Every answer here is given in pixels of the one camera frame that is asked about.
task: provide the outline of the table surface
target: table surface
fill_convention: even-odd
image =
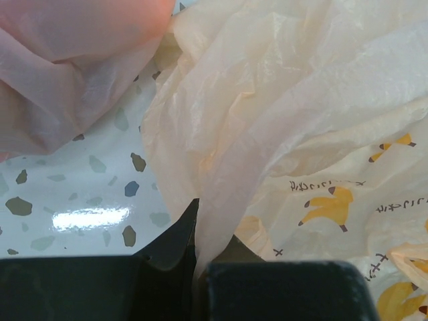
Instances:
[[[156,73],[149,64],[109,113],[53,155],[0,164],[0,257],[126,255],[171,225],[139,133]]]

